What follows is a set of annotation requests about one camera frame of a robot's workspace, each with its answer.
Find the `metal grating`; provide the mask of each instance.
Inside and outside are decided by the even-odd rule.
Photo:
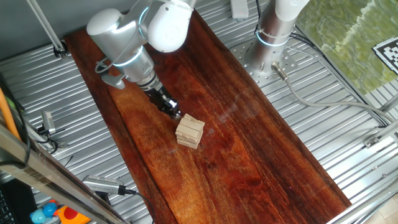
[[[120,178],[128,188],[136,188],[72,57],[61,61],[55,58],[52,46],[46,46],[1,62],[0,72],[35,127],[42,124],[40,111],[50,110],[57,129],[66,129],[53,139],[68,143],[67,149],[54,154],[62,164],[70,160],[67,169],[79,179],[86,175]],[[36,190],[34,193],[38,204],[49,199]],[[109,200],[134,223],[152,221],[138,196],[112,195]]]
[[[196,5],[214,33],[230,49],[254,38],[255,1],[248,0],[248,8],[249,18],[236,22],[231,18],[229,0],[202,0]],[[295,40],[290,40],[289,45],[314,53]],[[332,68],[329,67],[331,73],[313,57],[290,53],[298,63],[298,71],[289,74],[290,80],[306,100],[357,100]],[[46,46],[0,62],[0,72],[25,106],[26,117],[34,126],[42,122],[40,110],[50,110],[56,127],[66,129],[54,135],[54,139],[66,141],[68,149],[59,150],[54,156],[62,164],[70,160],[67,168],[78,178],[88,174],[120,178],[127,187],[136,188],[72,57],[61,61],[53,56],[52,46]],[[398,148],[392,138],[370,149],[363,144],[379,131],[379,123],[367,111],[349,106],[301,105],[277,78],[270,78],[261,89],[352,202],[398,175],[395,165]],[[35,199],[42,203],[49,198],[36,191]],[[152,221],[139,197],[112,196],[110,201],[116,211],[132,218],[134,223]]]

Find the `connector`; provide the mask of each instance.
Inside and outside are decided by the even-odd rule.
[[[289,78],[289,76],[287,76],[286,72],[283,71],[283,69],[279,66],[277,62],[272,63],[271,68],[278,74],[282,81],[285,81]]]

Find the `orange object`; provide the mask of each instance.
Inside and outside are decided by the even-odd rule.
[[[68,206],[58,209],[55,211],[54,215],[58,215],[60,217],[62,224],[86,224],[91,221],[89,218],[74,211]]]

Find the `wooden block stack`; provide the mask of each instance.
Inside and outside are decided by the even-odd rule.
[[[177,126],[175,135],[181,145],[196,149],[199,145],[205,123],[185,114]]]

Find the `gray cable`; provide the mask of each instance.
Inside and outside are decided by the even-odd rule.
[[[289,79],[285,80],[286,85],[288,86],[288,88],[290,89],[290,91],[292,92],[292,94],[303,104],[308,105],[308,106],[314,106],[314,107],[329,107],[329,106],[341,106],[341,105],[350,105],[350,106],[358,106],[358,107],[362,107],[371,111],[374,111],[375,113],[385,117],[386,119],[388,119],[390,122],[394,122],[395,120],[392,119],[390,116],[388,116],[385,112],[376,109],[372,106],[366,105],[364,103],[358,103],[358,102],[348,102],[348,101],[340,101],[340,102],[336,102],[336,103],[311,103],[308,101],[305,101],[303,98],[301,98],[300,96],[298,96],[298,94],[296,93],[296,91],[293,89],[292,84],[290,84]]]

